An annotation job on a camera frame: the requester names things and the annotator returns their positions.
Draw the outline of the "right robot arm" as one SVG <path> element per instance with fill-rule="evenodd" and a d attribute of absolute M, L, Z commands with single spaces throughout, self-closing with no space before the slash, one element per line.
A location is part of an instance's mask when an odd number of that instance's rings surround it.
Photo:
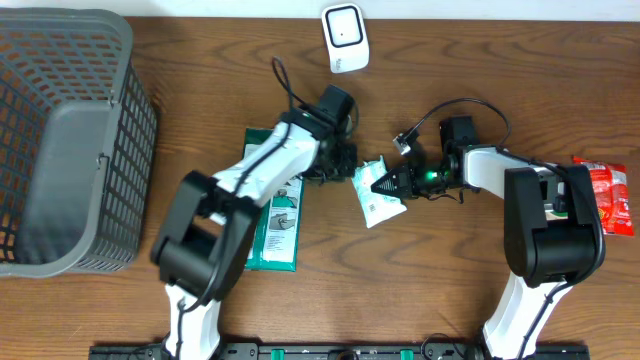
<path fill-rule="evenodd" d="M 603 231 L 589 171 L 526 159 L 481 144 L 469 116 L 439 124 L 442 158 L 428 162 L 415 135 L 394 143 L 405 164 L 371 190 L 403 200 L 435 201 L 453 190 L 486 191 L 503 201 L 504 253 L 510 269 L 499 304 L 466 359 L 532 359 L 557 302 L 602 264 Z"/>

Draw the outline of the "red snack bag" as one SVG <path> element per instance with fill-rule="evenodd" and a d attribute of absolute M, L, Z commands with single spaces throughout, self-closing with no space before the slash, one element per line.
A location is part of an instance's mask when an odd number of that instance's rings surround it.
<path fill-rule="evenodd" d="M 572 161 L 589 169 L 603 232 L 633 237 L 626 167 L 578 156 L 573 156 Z"/>

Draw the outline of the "pale green wipes pack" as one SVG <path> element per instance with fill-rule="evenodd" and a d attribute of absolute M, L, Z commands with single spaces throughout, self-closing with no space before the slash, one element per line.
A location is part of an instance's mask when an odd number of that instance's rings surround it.
<path fill-rule="evenodd" d="M 384 157 L 380 156 L 378 160 L 365 161 L 357 167 L 351 178 L 368 229 L 407 210 L 399 199 L 372 192 L 373 183 L 386 173 Z"/>

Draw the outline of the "green 3M gloves package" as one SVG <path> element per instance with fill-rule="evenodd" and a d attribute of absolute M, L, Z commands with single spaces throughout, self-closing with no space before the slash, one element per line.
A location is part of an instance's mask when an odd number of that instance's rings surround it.
<path fill-rule="evenodd" d="M 295 272 L 304 180 L 293 177 L 265 204 L 245 269 Z"/>

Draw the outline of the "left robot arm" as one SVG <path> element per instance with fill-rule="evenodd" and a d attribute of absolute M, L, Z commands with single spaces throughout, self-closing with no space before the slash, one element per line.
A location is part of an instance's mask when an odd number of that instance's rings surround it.
<path fill-rule="evenodd" d="M 315 104 L 281 114 L 269 137 L 235 165 L 180 182 L 150 253 L 170 301 L 165 359 L 219 353 L 222 301 L 245 270 L 262 209 L 295 177 L 320 184 L 353 175 L 354 98 L 328 86 Z"/>

